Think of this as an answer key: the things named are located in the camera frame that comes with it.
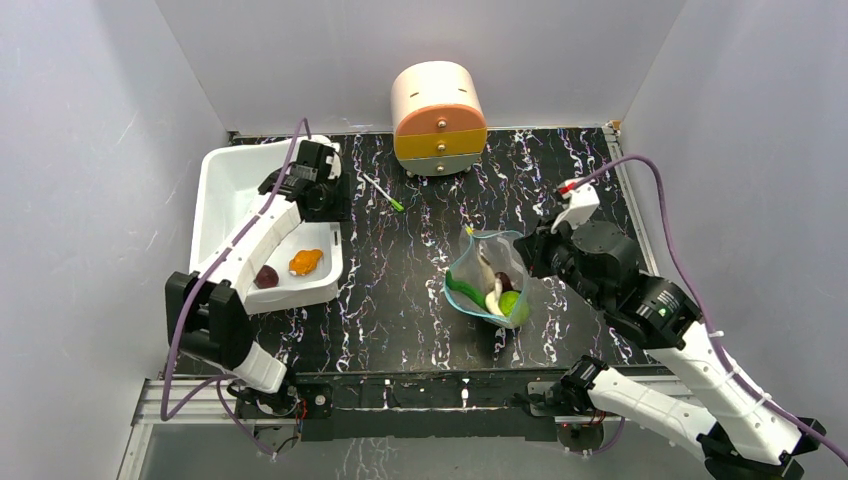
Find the white plastic bin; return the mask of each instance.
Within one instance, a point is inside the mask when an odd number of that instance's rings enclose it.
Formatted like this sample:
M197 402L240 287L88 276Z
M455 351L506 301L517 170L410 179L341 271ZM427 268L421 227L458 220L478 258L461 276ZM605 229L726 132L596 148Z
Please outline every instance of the white plastic bin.
M320 135L312 141L338 144ZM247 213L259 184L280 168L286 157L290 140L265 145L227 147L213 150L203 159L197 206L194 213L194 232L191 240L189 269L196 271L237 222ZM297 158L297 149L292 161ZM274 200L284 201L282 197ZM289 260L300 250L318 248L324 255L318 267L308 275L298 277L289 273ZM301 223L271 254L270 265L280 276L277 287L260 290L251 286L242 299L247 313L273 312L289 308L329 302L339 294L338 280L342 275L342 244L338 223Z

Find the plastic bag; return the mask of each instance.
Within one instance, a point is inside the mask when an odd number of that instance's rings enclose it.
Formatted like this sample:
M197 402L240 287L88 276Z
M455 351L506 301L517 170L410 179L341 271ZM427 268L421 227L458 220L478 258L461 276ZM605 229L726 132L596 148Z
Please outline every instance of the plastic bag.
M445 278L445 297L452 307L460 312L480 317L500 327L517 328L530 316L526 287L530 275L524 268L521 256L512 242L523 235L516 231L463 232L459 244L463 251L459 259L448 268ZM505 273L516 293L501 294L502 301L489 301L503 307L503 316L490 313L486 297L493 292L499 273Z

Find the black marble table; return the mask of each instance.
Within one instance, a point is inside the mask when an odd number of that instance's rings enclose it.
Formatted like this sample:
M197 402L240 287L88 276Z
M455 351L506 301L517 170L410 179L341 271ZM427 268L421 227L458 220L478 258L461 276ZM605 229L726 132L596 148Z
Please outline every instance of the black marble table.
M233 145L285 137L233 140ZM380 178L406 207L397 213L364 180L354 180L353 220L342 225L344 273L337 300L254 315L257 341L298 372L567 367L583 354L611 364L649 363L573 291L544 280L549 295L520 329L498 328L454 310L444 274L462 253L465 226L532 229L555 207L555 185L610 160L600 128L499 130L466 174L408 179L390 134L331 136L344 167ZM596 219L635 238L618 179L597 184ZM177 373L215 373L183 358Z

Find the gray floor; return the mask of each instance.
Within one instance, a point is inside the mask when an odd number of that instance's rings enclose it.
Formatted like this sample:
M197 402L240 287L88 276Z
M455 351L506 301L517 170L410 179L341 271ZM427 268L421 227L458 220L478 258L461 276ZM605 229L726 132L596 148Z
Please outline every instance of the gray floor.
M145 480L264 479L709 479L680 447L628 424L612 450L584 460L517 438L365 438L303 443L270 463L231 425L157 426Z

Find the green lime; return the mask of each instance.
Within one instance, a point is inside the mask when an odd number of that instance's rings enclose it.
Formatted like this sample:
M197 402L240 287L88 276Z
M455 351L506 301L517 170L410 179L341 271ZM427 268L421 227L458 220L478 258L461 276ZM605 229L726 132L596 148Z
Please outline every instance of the green lime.
M501 295L500 300L498 300L498 308L501 309L501 312L505 316L510 316L512 314L512 309L515 308L515 304L518 302L518 297L521 296L521 292L516 292L512 290L510 292L504 292Z

